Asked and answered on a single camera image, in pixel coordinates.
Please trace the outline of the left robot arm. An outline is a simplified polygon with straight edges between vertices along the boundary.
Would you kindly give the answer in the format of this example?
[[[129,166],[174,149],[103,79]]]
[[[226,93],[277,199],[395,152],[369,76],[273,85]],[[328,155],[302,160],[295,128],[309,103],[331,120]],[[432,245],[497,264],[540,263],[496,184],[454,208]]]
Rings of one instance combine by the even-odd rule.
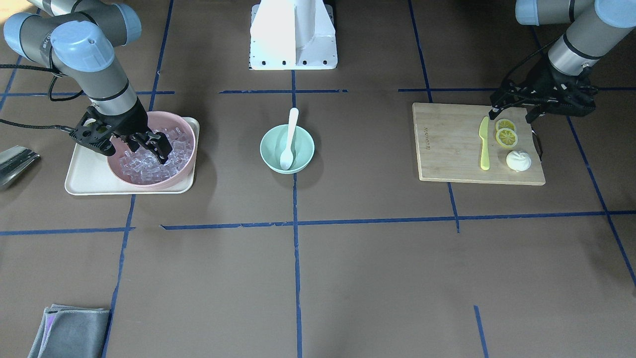
[[[523,105],[528,123],[549,114],[587,116],[596,108],[598,89],[589,75],[595,64],[635,28],[633,0],[518,0],[522,25],[568,23],[568,29],[538,50],[541,58],[519,84],[505,76],[490,96],[489,118]]]

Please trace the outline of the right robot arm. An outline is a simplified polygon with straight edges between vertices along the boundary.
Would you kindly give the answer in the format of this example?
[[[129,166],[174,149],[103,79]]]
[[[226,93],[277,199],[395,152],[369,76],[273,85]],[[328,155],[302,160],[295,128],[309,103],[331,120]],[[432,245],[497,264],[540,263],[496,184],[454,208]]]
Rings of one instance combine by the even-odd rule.
[[[116,152],[119,138],[132,152],[140,148],[168,161],[172,146],[163,132],[153,132],[148,115],[114,48],[136,41],[142,32],[136,12],[126,4],[99,0],[35,0],[48,14],[16,13],[3,25],[7,45],[41,64],[55,77],[74,79],[91,102],[75,128],[61,130],[78,144],[103,156]]]

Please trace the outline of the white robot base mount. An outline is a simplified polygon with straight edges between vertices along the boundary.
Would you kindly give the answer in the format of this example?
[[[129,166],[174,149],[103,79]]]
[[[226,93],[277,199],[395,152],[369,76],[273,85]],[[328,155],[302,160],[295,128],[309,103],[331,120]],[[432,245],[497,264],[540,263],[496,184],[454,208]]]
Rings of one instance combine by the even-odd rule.
[[[250,21],[250,69],[335,69],[335,10],[333,0],[262,0],[255,4]]]

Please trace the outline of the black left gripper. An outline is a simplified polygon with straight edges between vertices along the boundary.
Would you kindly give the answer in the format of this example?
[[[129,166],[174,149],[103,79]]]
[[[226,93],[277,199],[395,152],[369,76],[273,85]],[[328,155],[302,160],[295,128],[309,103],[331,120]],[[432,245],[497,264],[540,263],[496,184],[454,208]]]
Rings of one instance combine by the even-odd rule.
[[[594,96],[598,88],[591,84],[589,70],[580,75],[564,75],[544,57],[528,72],[525,80],[516,84],[511,75],[519,67],[520,64],[510,70],[490,96],[490,120],[512,107],[531,107],[525,116],[528,124],[545,114],[587,116],[597,108]]]

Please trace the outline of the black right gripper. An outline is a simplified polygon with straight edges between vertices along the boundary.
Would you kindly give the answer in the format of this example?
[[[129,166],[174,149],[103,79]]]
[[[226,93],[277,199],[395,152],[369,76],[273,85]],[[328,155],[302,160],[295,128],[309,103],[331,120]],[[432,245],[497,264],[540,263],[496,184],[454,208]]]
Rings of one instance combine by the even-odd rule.
[[[145,107],[139,99],[131,109],[120,115],[104,115],[95,106],[89,106],[77,126],[70,131],[70,137],[77,144],[103,156],[113,156],[116,152],[111,142],[112,136],[129,145],[132,153],[145,143],[145,149],[161,165],[166,164],[172,152],[172,145],[165,133],[150,131]]]

